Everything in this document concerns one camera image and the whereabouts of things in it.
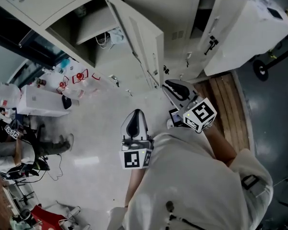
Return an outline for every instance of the white shirt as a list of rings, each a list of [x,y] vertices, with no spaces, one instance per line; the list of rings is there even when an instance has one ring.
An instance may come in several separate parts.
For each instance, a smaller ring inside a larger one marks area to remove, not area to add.
[[[22,152],[21,162],[25,164],[33,164],[35,160],[35,153],[33,147],[21,141]],[[16,142],[0,142],[0,172],[7,173],[10,169],[15,167],[14,155],[16,149]]]
[[[108,230],[165,230],[168,201],[173,215],[205,230],[256,229],[272,200],[273,182],[248,149],[227,167],[214,159],[205,135],[190,128],[173,128],[154,140],[150,167],[128,209],[110,212]],[[259,181],[247,190],[241,181],[249,175]],[[195,228],[172,220],[169,229]]]

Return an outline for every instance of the wall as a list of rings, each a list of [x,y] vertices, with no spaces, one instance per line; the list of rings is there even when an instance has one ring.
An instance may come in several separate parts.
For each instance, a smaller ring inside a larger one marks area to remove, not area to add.
[[[0,46],[0,81],[7,82],[24,60],[22,56]]]

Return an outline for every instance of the wheel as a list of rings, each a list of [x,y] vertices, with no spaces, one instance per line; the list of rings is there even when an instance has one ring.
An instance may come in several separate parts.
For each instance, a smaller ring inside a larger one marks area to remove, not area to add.
[[[269,78],[268,69],[265,68],[265,64],[261,60],[254,61],[253,70],[261,81],[267,81]]]

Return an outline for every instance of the black and white marker cube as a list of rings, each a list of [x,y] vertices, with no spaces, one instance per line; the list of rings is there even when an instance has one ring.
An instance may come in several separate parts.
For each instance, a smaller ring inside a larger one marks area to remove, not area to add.
[[[203,99],[195,107],[183,114],[183,122],[193,128],[197,133],[201,133],[215,118],[216,110],[208,98]]]
[[[130,149],[120,151],[120,161],[123,169],[143,169],[149,166],[151,149]]]
[[[19,136],[18,132],[16,132],[15,130],[12,130],[9,125],[6,125],[4,127],[4,130],[5,130],[6,133],[8,133],[14,139],[17,139],[18,136]]]

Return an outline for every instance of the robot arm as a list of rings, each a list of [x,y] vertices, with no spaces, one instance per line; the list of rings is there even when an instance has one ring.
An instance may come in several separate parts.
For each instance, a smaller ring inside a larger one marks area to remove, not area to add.
[[[208,100],[203,99],[192,84],[181,80],[166,80],[162,85],[164,94],[179,110],[178,116],[197,133],[209,126],[216,118],[216,110]]]
[[[144,113],[140,109],[134,110],[120,128],[122,138],[120,161],[124,169],[148,167],[154,141],[147,132]]]

